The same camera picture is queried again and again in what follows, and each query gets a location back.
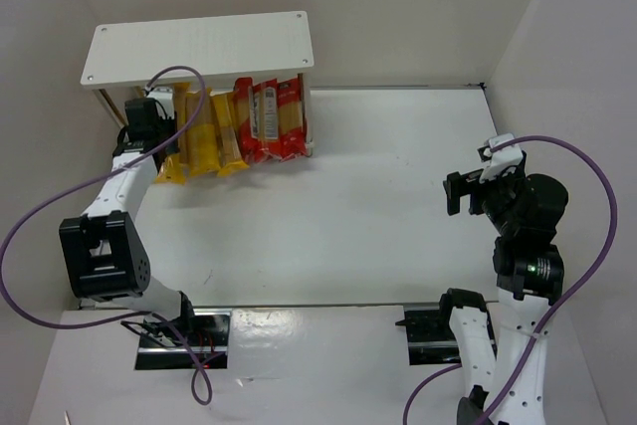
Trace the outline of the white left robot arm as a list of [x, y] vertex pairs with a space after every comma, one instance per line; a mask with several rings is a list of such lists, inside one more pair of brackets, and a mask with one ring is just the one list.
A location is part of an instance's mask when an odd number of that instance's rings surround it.
[[186, 334], [192, 331], [193, 307], [184, 293], [151, 275], [134, 223], [161, 163], [176, 146], [148, 152], [176, 132], [176, 120], [152, 97], [128, 101], [124, 111], [127, 126], [112, 153], [114, 176], [81, 216], [59, 227], [70, 286], [78, 299], [160, 315]]

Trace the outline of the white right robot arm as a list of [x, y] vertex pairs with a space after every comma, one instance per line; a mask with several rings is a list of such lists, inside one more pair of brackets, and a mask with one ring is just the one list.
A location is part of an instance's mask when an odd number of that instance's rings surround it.
[[489, 424], [542, 424], [550, 330], [540, 320], [562, 294], [564, 266], [552, 240], [568, 192], [557, 180], [526, 175], [520, 166], [489, 181], [480, 176], [454, 172], [443, 183], [449, 214], [457, 214], [468, 197], [471, 214], [486, 215], [498, 232], [497, 314], [490, 315], [477, 292], [450, 289], [440, 300], [465, 373], [456, 421], [476, 424], [487, 413]]

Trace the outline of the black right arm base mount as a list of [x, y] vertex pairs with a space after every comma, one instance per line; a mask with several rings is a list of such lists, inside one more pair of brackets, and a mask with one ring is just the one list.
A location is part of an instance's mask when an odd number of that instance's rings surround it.
[[460, 362], [457, 341], [438, 305], [408, 305], [403, 313], [395, 325], [404, 328], [411, 366]]

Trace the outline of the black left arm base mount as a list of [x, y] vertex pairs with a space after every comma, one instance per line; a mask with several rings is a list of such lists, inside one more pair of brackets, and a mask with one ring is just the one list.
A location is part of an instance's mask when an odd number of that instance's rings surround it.
[[[136, 370], [195, 367], [186, 347], [164, 323], [145, 319], [122, 320], [120, 324], [138, 337], [134, 366]], [[181, 332], [206, 369], [227, 368], [230, 325], [230, 310], [199, 309], [194, 311], [189, 330]]]

